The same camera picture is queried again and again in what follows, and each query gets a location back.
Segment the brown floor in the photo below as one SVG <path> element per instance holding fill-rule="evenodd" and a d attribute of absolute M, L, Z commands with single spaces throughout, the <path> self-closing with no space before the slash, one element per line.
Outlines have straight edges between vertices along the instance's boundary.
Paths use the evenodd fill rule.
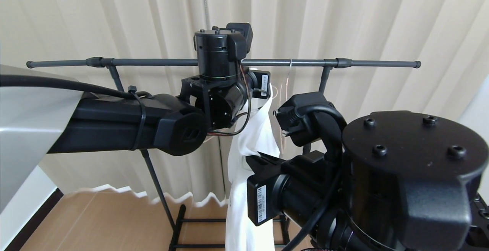
<path fill-rule="evenodd" d="M 186 218 L 226 217 L 227 206 L 220 207 L 213 199 L 204 207 L 191 206 L 190 198 L 183 203 L 187 206 Z M 176 218 L 179 204 L 170 202 L 169 207 Z M 279 225 L 274 223 L 276 243 L 282 241 Z M 290 238 L 298 231 L 298 226 L 291 223 Z M 163 206 L 159 203 L 150 205 L 147 197 L 138 198 L 129 192 L 110 190 L 73 193 L 65 195 L 56 204 L 21 251 L 164 251 L 168 250 L 171 236 Z M 184 224 L 180 234 L 181 244 L 223 244 L 224 240 L 224 223 Z M 295 250 L 308 247 L 311 246 L 306 238 Z"/>

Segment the beige curtain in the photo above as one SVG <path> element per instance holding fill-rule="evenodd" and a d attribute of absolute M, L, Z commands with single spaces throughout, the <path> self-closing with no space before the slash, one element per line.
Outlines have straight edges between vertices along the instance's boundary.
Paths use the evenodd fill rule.
<path fill-rule="evenodd" d="M 346 68 L 330 74 L 325 96 L 347 121 L 375 110 L 411 110 L 457 119 L 489 73 L 489 0 L 0 0 L 0 61 L 194 58 L 193 32 L 230 21 L 250 22 L 249 58 L 345 57 L 420 60 L 409 68 Z M 321 68 L 264 68 L 278 90 L 272 108 L 293 93 L 316 91 Z M 101 68 L 45 68 L 113 87 Z M 124 86 L 180 92 L 195 67 L 121 67 Z M 281 142 L 272 118 L 277 142 Z M 151 156 L 166 192 L 229 190 L 231 139 L 213 138 L 184 157 Z M 285 140 L 283 157 L 300 148 Z M 323 150 L 320 143 L 313 149 Z M 40 166 L 63 192 L 109 183 L 156 197 L 138 152 L 47 155 Z"/>

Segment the barcode sticker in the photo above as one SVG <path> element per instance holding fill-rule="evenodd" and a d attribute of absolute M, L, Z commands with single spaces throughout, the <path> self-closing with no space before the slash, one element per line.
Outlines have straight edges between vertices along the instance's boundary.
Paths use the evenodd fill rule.
<path fill-rule="evenodd" d="M 267 92 L 262 92 L 262 96 L 267 96 L 269 92 L 269 76 L 264 74 L 262 75 L 262 90 Z"/>
<path fill-rule="evenodd" d="M 258 201 L 258 223 L 260 223 L 267 219 L 267 186 L 263 185 L 258 188 L 256 196 Z"/>

